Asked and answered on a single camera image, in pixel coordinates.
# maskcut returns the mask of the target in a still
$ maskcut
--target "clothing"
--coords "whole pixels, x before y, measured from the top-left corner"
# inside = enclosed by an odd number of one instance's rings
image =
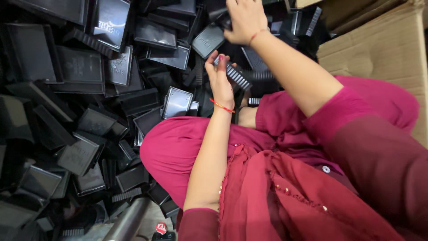
[[[410,133],[419,109],[411,94],[384,81],[336,78],[358,93],[378,115]],[[231,125],[228,158],[235,151],[235,145],[244,143],[257,152],[277,149],[319,170],[328,166],[331,169],[328,175],[356,193],[339,165],[329,161],[319,141],[308,134],[305,120],[305,115],[285,91],[265,95],[256,115],[257,130]],[[184,206],[190,172],[208,122],[208,118],[201,117],[162,121],[146,135],[140,148],[144,166],[180,208]]]

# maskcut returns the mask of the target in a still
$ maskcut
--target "hand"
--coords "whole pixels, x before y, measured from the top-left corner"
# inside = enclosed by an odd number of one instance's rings
[[[226,0],[226,5],[233,28],[233,31],[224,30],[229,42],[248,45],[255,33],[268,29],[262,0]]]
[[[213,91],[214,101],[218,104],[233,110],[235,108],[235,100],[233,97],[233,89],[226,77],[226,62],[230,60],[229,56],[220,54],[219,63],[214,67],[213,62],[218,56],[218,51],[214,51],[207,62],[205,68],[210,78],[210,85]]]

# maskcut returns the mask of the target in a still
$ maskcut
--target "cardboard box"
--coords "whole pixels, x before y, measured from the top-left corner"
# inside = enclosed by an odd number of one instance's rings
[[[326,22],[327,28],[342,35],[405,2],[407,0],[325,0],[319,5],[323,9],[321,18]]]
[[[296,0],[296,8],[304,8],[322,0]]]
[[[421,105],[412,136],[428,147],[428,71],[423,0],[400,5],[320,46],[321,66],[333,75],[374,78],[401,86]]]

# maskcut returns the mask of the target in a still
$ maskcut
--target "wrist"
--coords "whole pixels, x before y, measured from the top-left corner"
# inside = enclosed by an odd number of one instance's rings
[[[248,46],[252,49],[255,49],[256,47],[260,46],[264,42],[264,39],[272,37],[273,35],[267,31],[267,30],[261,30],[260,32],[256,33],[254,37],[252,37],[252,40],[250,40]]]

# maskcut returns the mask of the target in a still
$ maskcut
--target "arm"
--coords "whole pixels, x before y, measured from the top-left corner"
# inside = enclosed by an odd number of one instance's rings
[[[251,43],[250,46],[307,117],[343,88],[317,63],[268,31],[261,31],[267,29],[261,0],[227,0],[226,3],[233,32],[226,30],[225,37],[232,43]]]
[[[226,78],[226,56],[220,55],[218,70],[216,70],[212,63],[217,55],[218,52],[215,51],[205,63],[214,100],[226,108],[233,109],[235,102],[232,87]],[[193,208],[218,210],[220,186],[227,167],[231,120],[232,113],[215,106],[190,174],[184,211]]]

